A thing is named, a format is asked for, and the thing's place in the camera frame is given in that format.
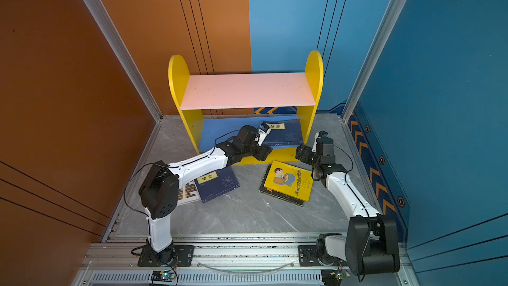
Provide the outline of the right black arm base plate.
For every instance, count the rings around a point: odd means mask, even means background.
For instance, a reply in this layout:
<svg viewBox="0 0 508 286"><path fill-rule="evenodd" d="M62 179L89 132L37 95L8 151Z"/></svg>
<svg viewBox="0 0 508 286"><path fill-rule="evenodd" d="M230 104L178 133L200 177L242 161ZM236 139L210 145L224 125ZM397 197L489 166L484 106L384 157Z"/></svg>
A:
<svg viewBox="0 0 508 286"><path fill-rule="evenodd" d="M337 267L349 266L345 258L345 241L332 242L331 244L303 244L298 247L298 260L302 267L324 266Z"/></svg>

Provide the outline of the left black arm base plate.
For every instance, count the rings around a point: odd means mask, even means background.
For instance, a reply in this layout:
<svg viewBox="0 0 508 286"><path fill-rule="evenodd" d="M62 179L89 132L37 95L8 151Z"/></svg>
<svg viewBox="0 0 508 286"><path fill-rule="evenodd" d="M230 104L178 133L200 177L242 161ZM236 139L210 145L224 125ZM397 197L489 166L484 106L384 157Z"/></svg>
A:
<svg viewBox="0 0 508 286"><path fill-rule="evenodd" d="M194 256L193 245L174 245L166 247L160 252L153 250L150 244L141 248L138 267L190 267Z"/></svg>

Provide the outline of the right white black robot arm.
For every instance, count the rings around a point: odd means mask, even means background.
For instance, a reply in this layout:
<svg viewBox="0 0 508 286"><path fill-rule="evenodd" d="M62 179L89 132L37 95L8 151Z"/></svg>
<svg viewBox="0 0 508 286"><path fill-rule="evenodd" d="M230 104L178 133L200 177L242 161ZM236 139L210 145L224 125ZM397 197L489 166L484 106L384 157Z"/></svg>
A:
<svg viewBox="0 0 508 286"><path fill-rule="evenodd" d="M365 275L400 270L398 228L394 219L373 207L355 187L349 170L336 162L336 146L327 132L318 132L313 146L301 145L296 158L312 167L312 178L332 193L349 219L347 234L322 234L317 258L330 266L345 261L351 273Z"/></svg>

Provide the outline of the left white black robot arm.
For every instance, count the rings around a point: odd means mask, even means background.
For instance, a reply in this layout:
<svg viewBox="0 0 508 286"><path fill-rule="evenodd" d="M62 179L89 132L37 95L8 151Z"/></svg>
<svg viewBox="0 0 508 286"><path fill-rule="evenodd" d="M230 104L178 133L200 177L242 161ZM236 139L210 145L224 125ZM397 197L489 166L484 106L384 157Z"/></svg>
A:
<svg viewBox="0 0 508 286"><path fill-rule="evenodd" d="M270 132L271 127L267 123L259 127L245 125L237 135L194 158L170 164L153 163L138 190L143 213L148 220L151 250L158 254L173 246L171 214L177 206L180 189L201 176L237 164L244 158L266 160L273 150L264 144Z"/></svg>

